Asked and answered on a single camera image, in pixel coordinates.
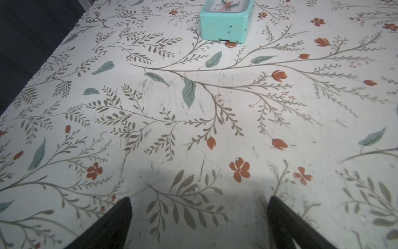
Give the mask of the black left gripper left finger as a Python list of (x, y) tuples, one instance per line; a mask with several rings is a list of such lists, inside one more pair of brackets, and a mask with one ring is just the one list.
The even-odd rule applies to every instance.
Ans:
[(67, 249), (122, 249), (133, 217), (131, 201), (124, 197)]

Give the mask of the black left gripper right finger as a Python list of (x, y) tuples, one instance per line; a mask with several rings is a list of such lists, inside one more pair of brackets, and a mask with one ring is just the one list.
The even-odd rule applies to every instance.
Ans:
[(336, 249), (276, 196), (270, 198), (267, 215), (278, 249), (295, 249), (295, 244), (302, 249)]

